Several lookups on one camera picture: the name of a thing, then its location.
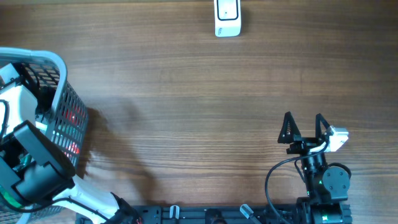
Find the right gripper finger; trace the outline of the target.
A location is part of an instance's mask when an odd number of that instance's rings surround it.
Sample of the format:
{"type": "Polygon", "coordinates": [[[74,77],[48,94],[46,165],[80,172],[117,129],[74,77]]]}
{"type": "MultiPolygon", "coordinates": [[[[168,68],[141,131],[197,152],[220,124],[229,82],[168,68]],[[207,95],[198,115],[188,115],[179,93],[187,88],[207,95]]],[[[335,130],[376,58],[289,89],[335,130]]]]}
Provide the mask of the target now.
{"type": "Polygon", "coordinates": [[[284,115],[282,128],[277,142],[280,144],[291,144],[295,141],[301,141],[301,133],[295,123],[294,117],[290,111],[284,115]]]}
{"type": "Polygon", "coordinates": [[[328,129],[330,127],[330,124],[328,121],[323,117],[321,113],[318,113],[315,117],[315,137],[317,139],[320,139],[321,136],[323,135],[322,132],[322,126],[325,129],[328,129]]]}

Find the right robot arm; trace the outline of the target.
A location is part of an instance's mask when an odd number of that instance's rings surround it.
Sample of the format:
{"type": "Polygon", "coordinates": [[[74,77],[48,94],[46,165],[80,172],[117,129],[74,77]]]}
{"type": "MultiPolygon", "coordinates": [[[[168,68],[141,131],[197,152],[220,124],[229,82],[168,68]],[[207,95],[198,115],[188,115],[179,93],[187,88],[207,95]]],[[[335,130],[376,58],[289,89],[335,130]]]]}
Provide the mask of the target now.
{"type": "Polygon", "coordinates": [[[307,196],[298,198],[291,212],[281,211],[281,217],[292,223],[352,223],[350,206],[345,204],[351,171],[343,164],[326,161],[326,154],[341,148],[349,132],[330,125],[321,114],[315,121],[315,136],[303,137],[292,113],[284,115],[277,142],[289,145],[287,154],[299,155],[307,196]]]}

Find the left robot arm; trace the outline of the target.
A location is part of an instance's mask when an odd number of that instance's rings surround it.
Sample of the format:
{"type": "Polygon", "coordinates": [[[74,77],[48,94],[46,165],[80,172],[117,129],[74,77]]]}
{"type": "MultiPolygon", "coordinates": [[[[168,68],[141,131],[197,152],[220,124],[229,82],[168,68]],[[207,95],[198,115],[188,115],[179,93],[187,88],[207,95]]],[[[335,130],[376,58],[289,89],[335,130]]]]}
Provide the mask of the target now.
{"type": "Polygon", "coordinates": [[[90,223],[140,223],[125,200],[77,176],[88,112],[62,68],[13,61],[1,78],[2,204],[19,213],[68,208],[90,223]]]}

